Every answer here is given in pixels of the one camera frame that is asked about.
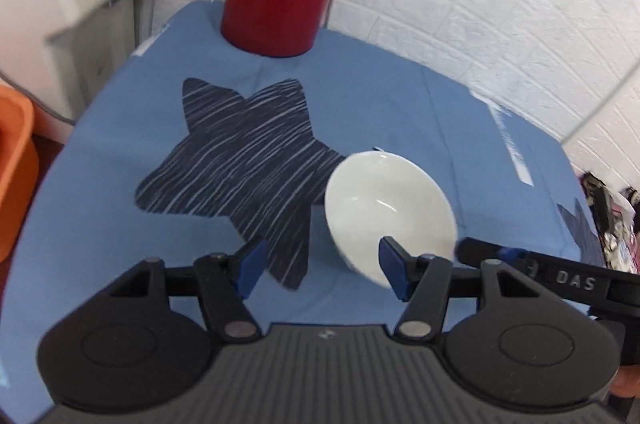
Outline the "person right hand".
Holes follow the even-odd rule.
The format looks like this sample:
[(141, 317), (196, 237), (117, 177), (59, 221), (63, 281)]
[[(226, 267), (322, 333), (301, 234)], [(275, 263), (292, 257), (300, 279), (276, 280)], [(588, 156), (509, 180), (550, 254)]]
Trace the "person right hand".
[(620, 398), (640, 397), (640, 366), (621, 366), (611, 386), (611, 394)]

